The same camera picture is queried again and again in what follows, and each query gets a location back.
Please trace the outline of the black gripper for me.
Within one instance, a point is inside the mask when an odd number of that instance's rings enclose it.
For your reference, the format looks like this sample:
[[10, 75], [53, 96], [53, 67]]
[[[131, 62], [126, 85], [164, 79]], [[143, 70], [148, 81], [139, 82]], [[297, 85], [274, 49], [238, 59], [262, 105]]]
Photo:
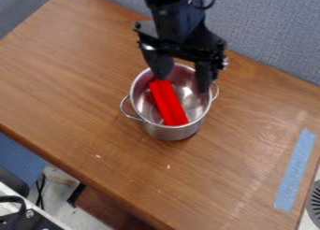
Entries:
[[166, 79], [174, 68], [174, 58], [195, 63], [198, 91], [205, 93], [225, 69], [229, 58], [225, 55], [226, 41], [214, 34], [202, 22], [182, 42], [158, 37], [152, 21], [138, 21], [132, 30], [139, 37], [143, 59], [158, 79]]

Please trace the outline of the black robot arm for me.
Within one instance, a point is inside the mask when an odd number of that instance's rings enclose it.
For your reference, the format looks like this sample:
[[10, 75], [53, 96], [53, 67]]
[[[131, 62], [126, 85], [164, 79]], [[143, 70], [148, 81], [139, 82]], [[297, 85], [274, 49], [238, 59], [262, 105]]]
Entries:
[[205, 24], [205, 11], [215, 0], [144, 0], [152, 19], [136, 21], [132, 30], [139, 37], [143, 59], [158, 79], [174, 69], [174, 59], [194, 63], [198, 91], [205, 93], [218, 72], [227, 65], [226, 41]]

